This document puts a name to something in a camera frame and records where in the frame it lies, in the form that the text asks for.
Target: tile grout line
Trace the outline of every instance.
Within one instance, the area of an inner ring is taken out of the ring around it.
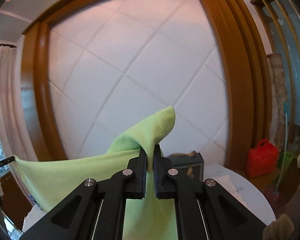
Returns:
[[[91,52],[90,50],[85,49],[86,52],[91,53],[93,56],[97,57],[98,59],[100,59],[101,61],[103,61],[104,63],[108,64],[109,66],[115,68],[117,71],[119,71],[120,73],[122,73],[122,71],[120,69],[118,69],[116,66],[112,65],[111,63],[109,63],[108,61],[104,60],[103,58],[101,58],[100,56],[94,54],[93,52]]]
[[[166,33],[164,33],[163,31],[159,30],[159,33],[162,36],[165,36],[166,38],[168,38],[169,40],[173,41],[174,43],[178,44],[183,50],[185,50],[186,52],[188,52],[191,55],[195,55],[198,54],[197,51],[193,51],[191,49],[189,49],[186,45],[182,44],[181,42],[175,40],[174,38],[170,37],[169,35],[167,35]]]
[[[118,9],[113,9],[113,8],[109,8],[109,7],[103,6],[104,8],[107,8],[107,9],[110,9],[110,10],[114,11],[114,13],[113,13],[113,15],[112,15],[108,20],[106,20],[106,21],[104,22],[104,24],[100,27],[100,29],[99,29],[98,31],[96,31],[96,32],[92,35],[92,37],[91,37],[91,39],[89,40],[88,44],[84,47],[85,50],[89,51],[89,50],[87,49],[87,47],[88,47],[89,44],[92,42],[93,38],[94,38],[94,37],[102,30],[102,28],[106,25],[106,23],[108,23],[108,22],[110,21],[110,19],[111,19],[116,13],[125,15],[125,16],[127,16],[127,17],[132,18],[132,19],[135,20],[135,21],[138,21],[138,22],[141,23],[141,24],[144,24],[144,23],[141,22],[140,20],[138,20],[138,19],[136,19],[136,18],[134,18],[134,17],[132,17],[132,16],[130,16],[130,15],[128,15],[128,14],[125,14],[125,13],[119,11],[119,9],[121,8],[122,5],[120,5]],[[146,27],[151,27],[151,28],[153,28],[152,26],[150,26],[150,25],[148,25],[148,24],[144,24],[144,25],[145,25]]]
[[[61,35],[61,34],[59,34],[59,33],[56,33],[55,31],[51,31],[51,32],[55,33],[56,35],[58,35],[58,36],[60,36],[60,37],[62,37],[62,38],[64,38],[64,39],[66,39],[66,40],[68,40],[68,41],[70,41],[70,42],[72,42],[72,43],[74,43],[75,45],[79,46],[81,49],[84,49],[84,47],[82,47],[81,45],[79,45],[78,43],[76,43],[76,42],[74,42],[74,41],[71,41],[69,38],[67,38],[67,37],[65,37],[65,36],[63,36],[63,35]]]
[[[167,104],[166,102],[164,102],[161,98],[159,98],[157,95],[153,94],[150,90],[148,90],[147,87],[143,86],[142,84],[140,84],[138,81],[134,80],[132,77],[128,76],[127,74],[123,74],[125,78],[129,79],[132,83],[134,83],[135,85],[137,85],[138,87],[140,87],[142,90],[144,90],[145,92],[147,92],[149,95],[151,95],[152,97],[154,97],[155,99],[159,100],[162,104],[164,104],[166,107],[170,106],[170,104]]]
[[[70,24],[70,22],[73,20],[73,18],[71,18],[71,20],[69,19],[69,18],[67,18],[67,19],[64,19],[63,21],[61,21],[59,24],[57,24],[57,25],[60,25],[60,24],[64,24],[64,22],[65,21],[67,21],[67,23],[63,26],[63,29],[62,29],[62,33],[64,32],[64,30],[65,30],[65,28],[66,27],[68,27],[68,25]],[[61,33],[57,33],[57,32],[55,32],[54,30],[50,30],[51,32],[54,32],[54,33],[56,33],[56,34],[59,34],[59,35],[61,35],[62,36],[62,34]]]
[[[108,102],[109,98],[111,97],[112,93],[114,92],[114,90],[117,88],[117,86],[119,85],[120,81],[123,78],[123,73],[120,75],[120,77],[118,78],[118,80],[115,82],[115,84],[113,85],[112,89],[109,91],[108,95],[106,96],[106,99],[103,101],[99,111],[97,112],[96,117],[94,118],[94,120],[96,121],[97,118],[99,117],[101,111],[103,110],[104,106],[106,105],[106,103]]]
[[[217,76],[217,74],[215,74],[212,70],[211,70],[211,68],[209,68],[208,66],[207,66],[207,68],[209,69],[209,71],[213,74],[213,75],[215,75],[224,85],[226,85],[226,81],[223,81],[221,78],[219,78],[218,76]]]
[[[132,66],[132,64],[134,63],[134,61],[140,56],[140,54],[142,53],[142,51],[145,49],[145,47],[149,44],[149,42],[154,38],[154,36],[157,35],[157,33],[159,33],[160,29],[163,27],[163,25],[165,25],[168,20],[170,20],[172,18],[173,15],[175,15],[175,13],[189,0],[185,0],[183,3],[181,3],[180,5],[178,5],[168,16],[167,18],[154,30],[154,32],[150,35],[150,37],[146,40],[146,42],[141,46],[141,48],[137,51],[137,53],[135,54],[135,56],[132,58],[132,60],[130,60],[130,62],[128,63],[127,67],[125,68],[125,70],[123,71],[123,73],[126,73],[130,67]]]
[[[101,122],[98,122],[95,120],[95,124],[100,125],[103,129],[105,129],[110,135],[114,136],[114,138],[117,138],[118,135],[114,135],[105,125],[103,125]]]
[[[221,65],[222,65],[222,70],[223,70],[223,73],[224,73],[224,68],[223,68],[223,62],[222,62],[222,59],[221,59]],[[207,68],[211,71],[212,74],[214,74],[218,79],[220,79],[220,80],[222,81],[223,84],[226,84],[226,81],[225,81],[225,80],[222,80],[217,74],[215,74],[215,72],[214,72],[211,68],[209,68],[209,66],[207,66]]]
[[[57,104],[56,104],[56,110],[58,109],[58,105],[59,105],[59,103],[60,103],[60,101],[61,101],[61,96],[62,96],[62,94],[63,94],[63,92],[50,80],[50,79],[48,79],[48,81],[49,82],[51,82],[51,84],[52,85],[54,85],[56,88],[57,88],[57,90],[58,91],[60,91],[60,93],[61,93],[61,95],[60,95],[60,97],[59,97],[59,99],[58,99],[58,102],[57,102]],[[52,108],[53,108],[53,102],[52,102],[52,96],[51,96],[51,91],[50,91],[50,88],[49,88],[49,92],[50,92],[50,98],[51,98],[51,104],[52,104]]]
[[[60,141],[61,141],[61,144],[64,144],[64,145],[66,145],[68,148],[70,148],[63,140],[61,140],[61,138],[60,138]]]
[[[91,126],[90,126],[90,128],[89,128],[89,130],[88,130],[88,132],[86,134],[86,136],[84,137],[84,139],[82,141],[82,144],[81,144],[80,149],[79,149],[78,154],[77,154],[79,157],[81,157],[79,154],[80,154],[80,152],[82,150],[82,147],[83,147],[84,143],[86,142],[86,140],[87,140],[87,138],[88,138],[88,136],[89,136],[92,128],[94,127],[94,124],[95,124],[95,120],[92,121],[92,124],[91,124]]]
[[[179,114],[177,111],[176,111],[176,114],[180,115],[180,117],[182,117],[187,123],[189,123],[189,125],[191,125],[193,128],[195,128],[199,133],[203,134],[205,137],[207,137],[208,140],[212,140],[209,138],[209,136],[207,136],[204,132],[202,132],[199,128],[197,128],[196,126],[194,126],[190,121],[188,121],[188,119],[186,119],[185,117],[183,117],[181,114]]]
[[[227,122],[228,119],[229,119],[229,117],[227,116],[227,117],[222,121],[221,125],[218,127],[218,129],[216,130],[216,132],[212,135],[212,139],[211,139],[211,141],[213,141],[215,144],[217,144],[218,146],[220,146],[222,149],[223,149],[223,147],[222,147],[220,144],[218,144],[218,143],[214,140],[214,138],[216,137],[216,135],[218,134],[218,132],[220,132],[222,126]]]
[[[62,87],[62,91],[65,90],[66,85],[67,85],[67,83],[68,83],[68,81],[69,81],[69,79],[70,79],[70,77],[71,77],[71,75],[72,75],[72,73],[73,73],[75,67],[77,66],[77,64],[78,64],[78,62],[79,62],[79,60],[81,59],[81,57],[82,57],[83,54],[84,54],[84,49],[82,50],[80,56],[79,56],[78,59],[76,60],[76,62],[75,62],[75,64],[74,64],[74,67],[72,68],[72,70],[71,70],[71,72],[70,72],[70,75],[68,76],[68,78],[67,78],[65,84],[64,84],[63,87]]]
[[[208,52],[207,56],[204,58],[204,60],[202,60],[202,62],[200,64],[200,66],[198,67],[198,69],[195,71],[195,73],[193,74],[193,76],[190,78],[189,82],[185,85],[185,87],[181,91],[181,93],[178,96],[178,98],[173,103],[173,107],[177,107],[178,104],[180,103],[180,101],[184,98],[184,96],[186,95],[186,93],[189,91],[189,89],[191,88],[191,86],[194,83],[194,81],[200,75],[201,71],[206,67],[206,64],[209,61],[211,55],[213,54],[215,48],[216,48],[216,45],[214,44],[212,46],[212,48],[210,49],[210,51]]]
[[[120,13],[120,14],[122,14],[122,15],[124,15],[124,16],[127,16],[127,17],[129,17],[129,18],[131,18],[131,19],[137,21],[138,23],[141,23],[141,24],[145,25],[145,26],[148,27],[148,28],[152,28],[152,29],[154,29],[154,30],[157,29],[157,28],[151,26],[150,24],[144,23],[143,21],[139,20],[138,18],[135,18],[135,17],[133,17],[133,16],[131,16],[131,15],[129,15],[129,14],[126,14],[126,13],[124,13],[124,12],[117,11],[117,13]]]
[[[200,154],[203,154],[203,153],[206,151],[206,149],[209,147],[209,145],[210,145],[211,143],[214,143],[214,142],[213,142],[212,140],[209,139],[209,142],[208,142],[207,145],[202,149],[202,153],[200,152]]]
[[[103,29],[103,27],[112,19],[112,17],[116,14],[117,11],[113,10],[113,14],[111,15],[111,17],[109,17],[109,19],[107,19],[101,26],[100,28],[98,28],[91,36],[89,42],[87,43],[87,45],[84,47],[85,50],[88,50],[87,47],[90,45],[90,43],[92,42],[92,40],[94,39],[95,36],[97,36],[97,34]]]
[[[79,107],[81,111],[83,111],[84,113],[87,113],[87,114],[89,115],[89,117],[90,117],[92,120],[94,120],[94,119],[93,119],[93,115],[92,115],[89,111],[83,109],[81,106],[79,106],[76,102],[74,102],[74,101],[73,101],[69,96],[67,96],[65,93],[62,93],[62,94],[63,94],[66,98],[68,98],[72,103],[74,103],[77,107]]]
[[[113,9],[113,8],[107,7],[107,6],[102,5],[102,4],[100,4],[100,6],[106,7],[108,9],[111,9],[111,10],[114,10],[114,11],[119,11],[119,9],[121,8],[121,6],[124,5],[127,1],[129,1],[129,0],[125,0],[117,9]]]

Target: curtain rod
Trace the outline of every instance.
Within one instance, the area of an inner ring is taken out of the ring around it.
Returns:
[[[8,46],[10,48],[16,48],[17,47],[17,46],[12,45],[12,44],[1,44],[1,43],[0,43],[0,46]]]

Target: metal screw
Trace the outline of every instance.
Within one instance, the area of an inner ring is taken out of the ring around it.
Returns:
[[[168,173],[169,173],[170,175],[174,176],[174,175],[177,175],[177,174],[178,174],[178,170],[176,170],[176,169],[170,169],[170,170],[168,170]]]
[[[209,187],[213,187],[216,185],[216,181],[214,179],[207,179],[206,180],[206,184],[209,186]]]
[[[125,170],[122,171],[122,173],[123,173],[123,175],[125,175],[125,176],[129,176],[129,175],[132,174],[132,170],[130,170],[130,169],[125,169]]]
[[[94,182],[95,182],[94,179],[86,179],[84,181],[84,185],[87,186],[87,187],[90,187],[94,184]]]

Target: cloth seam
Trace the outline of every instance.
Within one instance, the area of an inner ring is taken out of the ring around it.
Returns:
[[[161,114],[161,116],[162,116],[162,118],[163,118],[164,127],[167,129],[166,120],[165,120],[165,118],[164,118],[164,116],[163,116],[163,114],[162,114],[162,112],[161,112],[161,111],[160,111],[160,114]]]
[[[162,128],[161,128],[161,125],[160,125],[160,121],[159,121],[159,119],[158,119],[158,117],[157,117],[157,113],[155,113],[154,116],[155,116],[155,118],[157,119],[157,122],[158,122],[158,125],[159,125],[159,128],[160,128],[160,133],[161,133],[161,138],[160,138],[160,140],[161,140],[162,137],[163,137],[163,133],[162,133]]]

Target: white tiled wall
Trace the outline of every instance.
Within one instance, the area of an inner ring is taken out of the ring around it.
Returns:
[[[104,154],[114,138],[167,106],[165,155],[201,152],[224,163],[228,104],[219,51],[198,0],[109,0],[50,36],[49,79],[69,158]]]

